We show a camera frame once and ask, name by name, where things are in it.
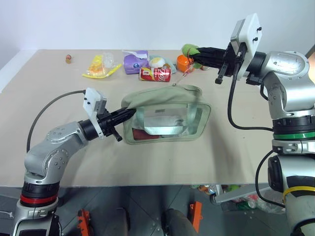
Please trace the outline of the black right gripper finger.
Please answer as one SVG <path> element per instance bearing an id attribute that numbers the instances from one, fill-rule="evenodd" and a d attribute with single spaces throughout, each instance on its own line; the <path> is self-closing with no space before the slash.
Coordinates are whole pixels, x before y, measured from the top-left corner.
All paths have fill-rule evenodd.
<path id="1" fill-rule="evenodd" d="M 213 47 L 200 47 L 197 48 L 200 56 L 205 59 L 223 59 L 226 49 L 213 48 Z"/>
<path id="2" fill-rule="evenodd" d="M 194 58 L 194 62 L 200 64 L 202 67 L 210 67 L 210 68 L 216 68 L 221 69 L 221 67 L 224 64 L 224 60 L 216 59 L 216 58 Z"/>

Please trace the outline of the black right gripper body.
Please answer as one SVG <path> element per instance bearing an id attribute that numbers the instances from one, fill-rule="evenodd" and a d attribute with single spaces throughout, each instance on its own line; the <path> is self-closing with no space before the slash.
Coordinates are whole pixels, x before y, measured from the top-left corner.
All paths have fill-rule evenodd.
<path id="1" fill-rule="evenodd" d="M 234 70 L 238 72 L 241 65 L 243 64 L 245 54 L 247 52 L 247 46 L 245 42 L 242 42 L 239 46 L 237 52 L 234 52 L 234 49 L 231 43 L 228 44 L 227 48 L 217 49 L 216 58 L 217 58 L 217 69 L 218 77 L 215 79 L 216 84 L 221 84 L 223 77 L 231 77 L 234 74 Z"/>

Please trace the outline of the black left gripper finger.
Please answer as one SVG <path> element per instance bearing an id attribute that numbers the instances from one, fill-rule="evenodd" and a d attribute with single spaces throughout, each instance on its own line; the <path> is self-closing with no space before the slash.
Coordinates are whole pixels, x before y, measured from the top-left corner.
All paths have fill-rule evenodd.
<path id="1" fill-rule="evenodd" d="M 120 108 L 111 113 L 113 118 L 131 118 L 135 114 L 135 109 Z"/>
<path id="2" fill-rule="evenodd" d="M 115 116 L 115 125 L 119 125 L 121 123 L 124 123 L 125 121 L 131 119 L 133 117 L 134 113 L 121 113 Z"/>

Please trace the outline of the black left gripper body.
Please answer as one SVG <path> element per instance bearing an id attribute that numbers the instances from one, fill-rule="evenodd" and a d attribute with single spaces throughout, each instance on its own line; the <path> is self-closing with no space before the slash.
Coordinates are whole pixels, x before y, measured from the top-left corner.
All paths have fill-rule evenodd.
<path id="1" fill-rule="evenodd" d="M 123 138 L 117 132 L 116 126 L 122 123 L 122 110 L 116 110 L 114 112 L 105 111 L 104 114 L 98 115 L 98 124 L 102 130 L 105 137 L 113 135 L 115 139 L 120 142 Z"/>

